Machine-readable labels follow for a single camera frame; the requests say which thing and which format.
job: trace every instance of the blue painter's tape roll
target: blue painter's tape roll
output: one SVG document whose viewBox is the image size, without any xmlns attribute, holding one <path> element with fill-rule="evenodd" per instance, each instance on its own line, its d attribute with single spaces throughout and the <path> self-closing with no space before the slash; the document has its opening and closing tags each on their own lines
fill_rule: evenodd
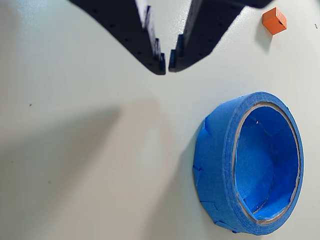
<svg viewBox="0 0 320 240">
<path fill-rule="evenodd" d="M 198 197 L 218 226 L 266 235 L 294 210 L 304 154 L 297 124 L 276 96 L 256 92 L 217 107 L 198 135 Z"/>
</svg>

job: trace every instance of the orange block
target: orange block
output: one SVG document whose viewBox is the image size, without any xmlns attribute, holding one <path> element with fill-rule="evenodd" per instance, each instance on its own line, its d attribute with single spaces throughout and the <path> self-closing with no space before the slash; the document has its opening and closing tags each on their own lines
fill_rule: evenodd
<svg viewBox="0 0 320 240">
<path fill-rule="evenodd" d="M 263 14 L 262 24 L 272 35 L 287 29 L 287 19 L 277 7 Z"/>
</svg>

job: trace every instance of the tape roll inner hole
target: tape roll inner hole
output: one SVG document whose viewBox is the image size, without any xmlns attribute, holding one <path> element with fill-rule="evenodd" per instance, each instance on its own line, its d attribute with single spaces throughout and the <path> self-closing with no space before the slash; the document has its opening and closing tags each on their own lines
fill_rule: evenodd
<svg viewBox="0 0 320 240">
<path fill-rule="evenodd" d="M 299 176 L 299 155 L 291 124 L 276 109 L 252 110 L 241 127 L 234 182 L 242 207 L 257 221 L 283 214 Z"/>
</svg>

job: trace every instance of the orange cube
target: orange cube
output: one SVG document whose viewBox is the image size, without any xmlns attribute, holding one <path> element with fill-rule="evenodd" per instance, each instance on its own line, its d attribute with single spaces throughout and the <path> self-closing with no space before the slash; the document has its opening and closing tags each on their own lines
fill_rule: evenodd
<svg viewBox="0 0 320 240">
<path fill-rule="evenodd" d="M 287 29 L 287 19 L 277 7 L 263 14 L 262 24 L 272 35 Z"/>
</svg>

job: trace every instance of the white table surface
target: white table surface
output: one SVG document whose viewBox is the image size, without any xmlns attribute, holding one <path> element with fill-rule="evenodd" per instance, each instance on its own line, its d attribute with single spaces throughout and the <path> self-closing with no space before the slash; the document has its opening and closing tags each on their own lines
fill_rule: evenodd
<svg viewBox="0 0 320 240">
<path fill-rule="evenodd" d="M 190 0 L 149 3 L 168 65 Z M 272 37 L 275 6 L 288 30 Z M 67 0 L 0 0 L 0 239 L 318 239 L 319 80 L 318 0 L 245 8 L 209 57 L 165 76 Z M 192 175 L 203 118 L 256 91 L 290 108 L 305 161 L 295 210 L 267 236 L 214 225 Z"/>
</svg>

